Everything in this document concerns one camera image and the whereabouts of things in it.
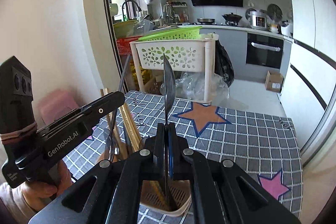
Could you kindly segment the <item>person's left hand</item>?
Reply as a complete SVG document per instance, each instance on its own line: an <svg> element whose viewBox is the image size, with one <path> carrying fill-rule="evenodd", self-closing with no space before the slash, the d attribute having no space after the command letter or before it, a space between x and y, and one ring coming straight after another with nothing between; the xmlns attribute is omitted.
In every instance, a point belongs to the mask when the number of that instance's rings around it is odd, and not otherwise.
<svg viewBox="0 0 336 224"><path fill-rule="evenodd" d="M25 182L22 186L22 193L26 201L37 198L48 198L53 195L61 195L67 188L72 185L71 173L64 163L59 161L58 173L60 174L60 182L58 186L49 185L45 182Z"/></svg>

